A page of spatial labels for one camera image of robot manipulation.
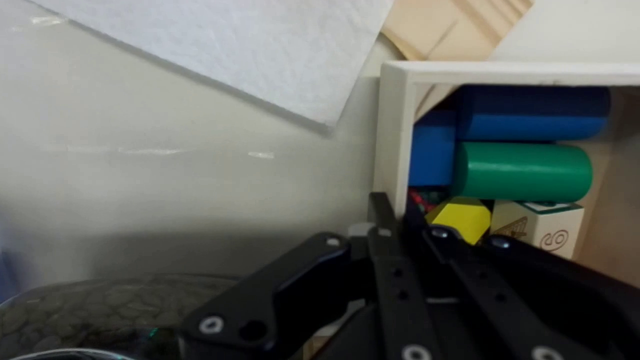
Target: printed symbol on block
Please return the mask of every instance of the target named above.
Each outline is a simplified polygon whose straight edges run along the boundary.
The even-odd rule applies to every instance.
[[[558,230],[551,235],[547,233],[540,240],[540,248],[546,251],[555,251],[560,249],[569,240],[569,232],[567,230]]]
[[[527,227],[527,217],[521,217],[518,220],[515,220],[512,223],[509,223],[500,229],[494,231],[494,234],[497,235],[506,235],[511,236],[512,238],[519,239],[523,236],[526,236],[527,233],[524,231]]]

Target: cylinder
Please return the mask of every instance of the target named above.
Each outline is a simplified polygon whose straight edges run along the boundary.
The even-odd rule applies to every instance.
[[[606,125],[609,89],[468,86],[461,90],[457,137],[482,141],[557,141],[592,137]]]
[[[574,202],[589,191],[592,173],[578,147],[461,142],[451,191],[480,199]]]

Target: white paper sheet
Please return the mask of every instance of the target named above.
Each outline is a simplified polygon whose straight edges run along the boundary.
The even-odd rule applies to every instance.
[[[335,125],[393,0],[33,0],[289,111]]]

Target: yellow block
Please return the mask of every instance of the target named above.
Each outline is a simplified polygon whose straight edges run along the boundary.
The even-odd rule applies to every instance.
[[[491,211],[480,200],[454,197],[430,211],[425,217],[429,225],[446,225],[458,230],[462,238],[475,245],[491,225]]]

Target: gray stone pattern surface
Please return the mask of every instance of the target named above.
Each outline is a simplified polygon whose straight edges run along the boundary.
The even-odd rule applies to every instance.
[[[175,329],[180,321],[235,282],[150,275],[37,288],[0,307],[0,360],[69,347],[178,360]]]

